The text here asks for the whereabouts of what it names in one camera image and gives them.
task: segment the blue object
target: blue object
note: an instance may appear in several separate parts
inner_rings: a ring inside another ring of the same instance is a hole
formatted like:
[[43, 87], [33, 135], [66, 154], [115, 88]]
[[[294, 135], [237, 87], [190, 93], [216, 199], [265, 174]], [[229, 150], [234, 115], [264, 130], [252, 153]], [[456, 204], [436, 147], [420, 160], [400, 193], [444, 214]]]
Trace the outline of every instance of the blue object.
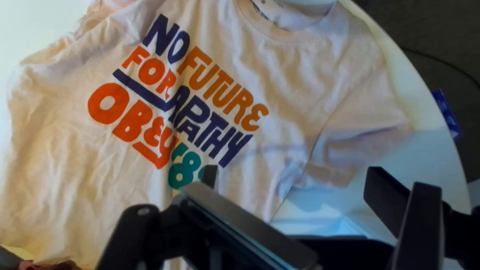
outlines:
[[444, 115], [447, 126], [450, 129], [451, 136], [456, 139], [462, 135], [462, 130], [456, 121], [456, 118], [453, 117], [453, 112], [447, 103], [445, 94], [441, 91], [441, 88], [433, 88], [432, 90], [432, 96], [441, 111], [441, 114]]

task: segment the table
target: table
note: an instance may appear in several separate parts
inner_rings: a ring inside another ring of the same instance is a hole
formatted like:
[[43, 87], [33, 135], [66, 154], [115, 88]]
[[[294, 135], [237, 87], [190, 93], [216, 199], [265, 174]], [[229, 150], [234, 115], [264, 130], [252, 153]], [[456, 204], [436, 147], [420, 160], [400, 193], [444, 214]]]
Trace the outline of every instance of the table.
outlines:
[[[75, 30], [88, 0], [3, 0], [0, 1], [0, 79], [25, 55], [45, 48]], [[414, 133], [397, 150], [372, 165], [384, 166], [411, 187], [414, 181], [441, 186], [453, 208], [469, 213], [471, 204], [463, 169], [447, 126], [417, 70], [394, 42], [351, 0], [340, 0], [360, 16], [381, 45], [400, 106], [412, 121]], [[0, 88], [0, 118], [7, 118]], [[0, 150], [7, 147], [7, 130], [0, 129]], [[342, 190], [294, 189], [273, 225], [286, 234], [364, 234], [387, 243], [394, 237], [361, 198], [366, 168]]]

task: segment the t-shirt sleeve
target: t-shirt sleeve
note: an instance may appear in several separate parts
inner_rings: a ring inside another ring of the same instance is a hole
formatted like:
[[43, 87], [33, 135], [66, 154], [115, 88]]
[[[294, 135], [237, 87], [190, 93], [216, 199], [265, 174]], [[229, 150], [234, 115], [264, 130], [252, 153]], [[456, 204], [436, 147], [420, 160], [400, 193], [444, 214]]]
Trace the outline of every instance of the t-shirt sleeve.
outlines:
[[297, 186], [345, 187], [360, 168], [408, 136], [408, 118], [396, 102], [384, 60], [378, 58], [327, 120]]

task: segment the graphic print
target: graphic print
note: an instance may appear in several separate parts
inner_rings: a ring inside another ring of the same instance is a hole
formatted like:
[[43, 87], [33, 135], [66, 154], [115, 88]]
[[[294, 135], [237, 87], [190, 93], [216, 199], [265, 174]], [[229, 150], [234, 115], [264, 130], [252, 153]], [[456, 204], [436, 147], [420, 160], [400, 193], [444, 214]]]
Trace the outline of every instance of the graphic print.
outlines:
[[255, 103], [247, 88], [163, 15], [112, 76], [115, 82], [90, 96], [91, 118], [114, 124], [112, 135], [157, 169], [168, 168], [174, 189], [202, 177], [199, 151], [226, 166], [268, 115], [264, 103]]

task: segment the t-shirt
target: t-shirt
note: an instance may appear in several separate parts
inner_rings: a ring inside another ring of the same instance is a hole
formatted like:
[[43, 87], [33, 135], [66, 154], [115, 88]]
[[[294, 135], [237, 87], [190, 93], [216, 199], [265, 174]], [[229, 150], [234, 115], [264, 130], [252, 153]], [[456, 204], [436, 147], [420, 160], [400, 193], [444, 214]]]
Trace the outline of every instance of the t-shirt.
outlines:
[[408, 132], [379, 46], [339, 3], [94, 1], [7, 88], [0, 243], [84, 268], [126, 207], [165, 210], [207, 165], [268, 222], [292, 186], [348, 186]]

